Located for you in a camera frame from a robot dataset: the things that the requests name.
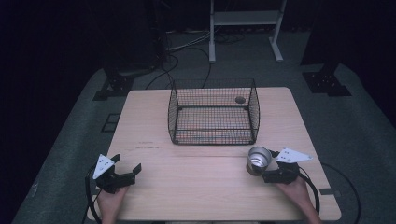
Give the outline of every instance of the shelf leg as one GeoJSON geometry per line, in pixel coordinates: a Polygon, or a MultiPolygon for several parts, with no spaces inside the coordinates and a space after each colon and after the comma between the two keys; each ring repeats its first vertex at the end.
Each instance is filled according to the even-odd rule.
{"type": "Polygon", "coordinates": [[[279,35],[280,25],[282,24],[283,14],[285,13],[286,3],[287,3],[287,0],[282,0],[282,5],[281,5],[279,13],[277,15],[274,36],[269,38],[270,44],[271,44],[271,48],[273,49],[274,55],[276,57],[276,61],[278,63],[282,63],[283,62],[283,57],[282,57],[282,54],[280,53],[280,50],[279,50],[279,47],[277,46],[276,41],[277,41],[277,37],[279,35]]]}
{"type": "Polygon", "coordinates": [[[214,0],[210,1],[210,40],[209,40],[209,62],[214,63],[216,61],[215,52],[215,22],[214,22],[214,0]]]}

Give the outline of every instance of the white metal shelf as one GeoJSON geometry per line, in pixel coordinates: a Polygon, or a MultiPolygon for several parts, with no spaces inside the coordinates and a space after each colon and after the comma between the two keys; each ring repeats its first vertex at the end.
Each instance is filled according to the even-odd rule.
{"type": "Polygon", "coordinates": [[[262,25],[276,24],[279,11],[215,12],[214,25],[262,25]]]}
{"type": "Polygon", "coordinates": [[[209,61],[214,63],[216,61],[215,52],[215,26],[219,25],[261,25],[274,24],[275,30],[273,36],[269,37],[271,48],[276,57],[276,61],[283,62],[283,57],[277,46],[277,37],[280,30],[280,25],[283,20],[283,14],[286,7],[287,0],[281,0],[282,4],[279,10],[268,11],[230,11],[230,12],[215,12],[214,0],[211,0],[210,6],[210,41],[209,41],[209,61]]]}

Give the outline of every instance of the hand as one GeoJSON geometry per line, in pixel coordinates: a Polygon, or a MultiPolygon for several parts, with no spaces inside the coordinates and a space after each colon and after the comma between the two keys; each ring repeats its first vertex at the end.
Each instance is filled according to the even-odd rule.
{"type": "Polygon", "coordinates": [[[104,190],[101,191],[98,196],[98,205],[102,214],[103,224],[116,223],[122,200],[125,197],[128,188],[129,186],[118,189],[115,194],[107,193],[104,190]]]}
{"type": "Polygon", "coordinates": [[[307,223],[322,223],[309,198],[305,181],[297,177],[296,180],[287,184],[275,184],[300,210],[304,213],[307,223]]]}

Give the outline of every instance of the wire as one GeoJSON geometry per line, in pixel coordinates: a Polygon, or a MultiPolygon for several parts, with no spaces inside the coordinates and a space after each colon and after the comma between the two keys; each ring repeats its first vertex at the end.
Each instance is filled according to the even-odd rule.
{"type": "MultiPolygon", "coordinates": [[[[102,192],[102,190],[100,189],[98,194],[96,195],[95,199],[93,200],[93,202],[96,202],[96,200],[99,197],[99,194],[102,192]]],[[[87,206],[85,207],[85,212],[84,212],[84,216],[82,217],[82,221],[81,224],[85,223],[85,219],[87,218],[87,213],[88,213],[88,209],[90,209],[90,206],[87,204],[87,206]]]]}
{"type": "Polygon", "coordinates": [[[359,197],[358,191],[356,190],[355,186],[352,184],[352,182],[349,180],[349,178],[346,175],[344,175],[341,171],[339,171],[335,167],[333,167],[325,162],[321,162],[321,164],[324,166],[327,166],[327,167],[333,169],[335,172],[337,172],[340,176],[342,176],[346,180],[346,182],[352,188],[353,193],[355,194],[355,197],[356,197],[357,204],[358,204],[358,214],[356,215],[355,221],[353,223],[355,223],[355,224],[359,223],[359,220],[361,219],[361,198],[359,197]]]}
{"type": "Polygon", "coordinates": [[[306,177],[308,177],[308,179],[311,179],[311,177],[309,177],[308,173],[306,172],[305,169],[303,169],[303,167],[299,166],[299,168],[300,168],[300,170],[302,170],[305,173],[305,175],[306,175],[306,177]]]}
{"type": "Polygon", "coordinates": [[[242,40],[245,39],[245,35],[243,33],[240,34],[241,37],[238,37],[236,35],[229,35],[229,34],[219,34],[217,35],[217,37],[215,38],[215,41],[217,44],[221,44],[221,45],[231,45],[237,42],[240,42],[242,40]]]}
{"type": "MultiPolygon", "coordinates": [[[[237,2],[238,2],[238,1],[234,1],[234,2],[233,2],[233,9],[231,9],[231,11],[233,11],[233,10],[235,9],[235,6],[236,6],[237,2]]],[[[230,4],[231,4],[231,0],[229,0],[229,1],[227,2],[227,6],[224,8],[224,11],[228,11],[228,10],[229,10],[230,4]]],[[[217,33],[218,30],[221,29],[221,27],[222,27],[222,26],[219,26],[219,27],[215,30],[215,33],[217,33]]],[[[187,44],[184,44],[184,45],[181,45],[181,46],[178,46],[178,47],[174,47],[174,48],[169,48],[168,50],[169,50],[169,51],[172,51],[172,50],[184,49],[184,48],[187,48],[187,47],[189,47],[189,46],[198,44],[198,43],[200,43],[200,42],[202,42],[202,41],[208,39],[209,37],[210,37],[210,32],[206,32],[206,34],[204,34],[204,35],[198,37],[198,38],[195,39],[195,40],[192,40],[191,42],[189,42],[189,43],[187,43],[187,44]]]]}
{"type": "MultiPolygon", "coordinates": [[[[178,58],[177,58],[176,56],[174,56],[174,55],[170,55],[170,56],[176,58],[176,59],[177,59],[177,63],[178,63],[178,58]]],[[[169,83],[168,83],[168,84],[166,85],[166,87],[165,87],[165,88],[167,89],[168,86],[169,86],[171,83],[173,83],[174,79],[173,79],[173,77],[169,74],[169,71],[163,68],[163,63],[161,64],[161,69],[168,75],[169,83]]]]}
{"type": "MultiPolygon", "coordinates": [[[[185,50],[185,49],[195,49],[195,50],[201,51],[201,52],[206,56],[207,61],[209,62],[209,55],[208,55],[208,54],[206,53],[206,51],[204,51],[203,49],[198,49],[198,48],[184,48],[184,49],[176,50],[175,52],[181,51],[181,50],[185,50]]],[[[209,69],[208,69],[207,74],[206,74],[206,77],[205,77],[205,79],[204,79],[204,84],[203,84],[202,87],[201,87],[202,89],[204,88],[204,86],[205,86],[207,80],[209,79],[209,75],[210,75],[210,72],[211,72],[211,70],[212,70],[212,64],[211,64],[211,63],[208,63],[208,64],[209,64],[209,69]]]]}
{"type": "Polygon", "coordinates": [[[92,212],[92,215],[93,215],[95,221],[98,224],[101,224],[102,220],[99,218],[99,216],[97,215],[97,213],[95,211],[95,207],[94,207],[94,203],[93,203],[92,195],[91,195],[90,177],[91,177],[91,172],[92,172],[93,169],[95,169],[95,167],[96,167],[96,165],[93,165],[90,168],[90,170],[88,171],[87,175],[85,176],[85,194],[86,194],[87,201],[88,201],[88,205],[87,206],[91,209],[91,212],[92,212]]]}
{"type": "Polygon", "coordinates": [[[199,35],[202,35],[202,33],[207,33],[207,30],[197,30],[197,31],[189,30],[189,31],[182,31],[181,33],[182,34],[187,34],[187,35],[197,35],[197,36],[199,36],[199,35]]]}
{"type": "MultiPolygon", "coordinates": [[[[221,27],[222,27],[222,26],[219,26],[219,27],[215,30],[215,34],[221,29],[221,27]]],[[[225,35],[221,34],[220,37],[224,38],[225,40],[219,41],[219,40],[217,40],[217,39],[215,38],[215,41],[216,41],[216,43],[219,43],[219,44],[222,44],[222,45],[231,45],[231,44],[234,44],[234,43],[236,43],[236,42],[239,42],[239,41],[242,41],[242,40],[245,39],[245,35],[244,35],[244,34],[240,34],[240,35],[241,35],[242,37],[237,37],[236,35],[228,35],[228,36],[232,36],[232,37],[234,38],[234,40],[229,40],[229,37],[228,37],[228,36],[224,37],[225,35]]],[[[196,39],[190,41],[190,42],[187,43],[187,44],[184,44],[184,45],[181,45],[181,46],[178,46],[178,47],[168,48],[168,50],[169,50],[169,51],[174,51],[174,50],[179,50],[179,49],[188,48],[188,47],[190,47],[190,46],[192,46],[192,45],[196,45],[196,44],[198,44],[198,43],[200,43],[200,42],[203,42],[203,41],[207,40],[209,37],[210,37],[210,32],[207,32],[206,34],[204,34],[204,35],[202,35],[202,36],[200,36],[200,37],[198,37],[198,38],[196,38],[196,39]]]]}
{"type": "Polygon", "coordinates": [[[299,177],[301,177],[309,185],[309,187],[311,187],[312,191],[314,192],[315,209],[317,210],[317,212],[319,214],[320,213],[320,200],[319,200],[319,194],[318,194],[317,188],[315,187],[314,183],[312,183],[311,179],[309,179],[305,175],[299,173],[299,177]]]}
{"type": "Polygon", "coordinates": [[[175,64],[174,66],[172,66],[171,69],[165,70],[165,72],[159,74],[159,75],[156,76],[154,79],[152,79],[152,80],[150,81],[150,83],[146,86],[145,90],[148,90],[148,89],[149,89],[149,86],[150,86],[155,80],[157,80],[159,77],[161,77],[161,76],[163,76],[163,75],[165,75],[165,74],[168,74],[168,76],[170,76],[170,75],[169,75],[169,72],[172,71],[173,69],[175,69],[175,68],[177,67],[177,65],[178,65],[178,58],[177,58],[176,56],[174,56],[174,55],[171,55],[171,54],[170,54],[169,56],[170,56],[170,57],[173,57],[174,59],[176,59],[176,64],[175,64]]]}

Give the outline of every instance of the wire cage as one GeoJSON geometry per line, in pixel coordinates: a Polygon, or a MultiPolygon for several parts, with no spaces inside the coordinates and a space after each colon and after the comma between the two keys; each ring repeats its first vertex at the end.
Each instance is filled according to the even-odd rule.
{"type": "Polygon", "coordinates": [[[176,79],[168,130],[177,145],[251,145],[260,125],[254,79],[176,79]]]}

